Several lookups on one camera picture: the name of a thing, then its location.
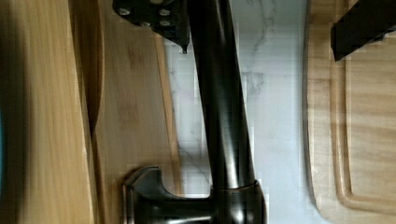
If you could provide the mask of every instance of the faucet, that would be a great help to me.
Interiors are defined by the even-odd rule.
[[[187,52],[194,48],[212,174],[207,198],[168,192],[158,167],[147,166],[122,186],[124,224],[265,223],[255,179],[248,123],[228,0],[115,0],[125,20],[151,29]]]

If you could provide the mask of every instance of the wood grain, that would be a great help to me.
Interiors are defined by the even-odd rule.
[[[355,1],[311,0],[306,40],[308,159],[334,223],[396,222],[396,35],[336,63],[332,24]]]
[[[2,1],[0,223],[95,223],[90,135],[67,1]]]
[[[99,8],[104,89],[92,140],[98,200],[103,222],[121,223],[121,184],[133,170],[158,165],[165,187],[180,193],[177,142],[161,39],[115,14],[111,0]]]

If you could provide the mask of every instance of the wooden panel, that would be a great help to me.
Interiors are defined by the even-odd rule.
[[[101,219],[121,222],[121,183],[144,165],[163,170],[165,187],[180,193],[177,141],[162,39],[113,12],[100,0],[104,89],[93,145]]]
[[[396,35],[335,63],[332,24],[352,2],[312,0],[306,41],[309,173],[334,223],[396,222]]]
[[[88,115],[84,127],[89,134],[97,122],[99,104],[103,89],[103,35],[100,24],[100,12],[97,0],[68,0],[70,8],[71,31],[73,46],[76,56],[78,82],[81,88],[81,102],[83,111]],[[101,223],[96,188],[95,166],[98,153],[90,144],[88,154],[88,170],[90,175],[90,188],[92,195],[92,211],[95,223]]]
[[[0,6],[0,223],[95,223],[90,135],[67,1]]]

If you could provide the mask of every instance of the faucet base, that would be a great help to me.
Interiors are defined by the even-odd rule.
[[[262,190],[212,189],[208,198],[182,198],[163,186],[158,167],[144,167],[123,185],[124,224],[142,223],[265,223]]]

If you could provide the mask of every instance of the white marble surface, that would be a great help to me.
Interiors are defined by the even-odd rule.
[[[256,178],[268,223],[327,223],[307,193],[302,135],[306,0],[231,0]],[[211,182],[192,46],[166,42],[182,185],[205,197]]]

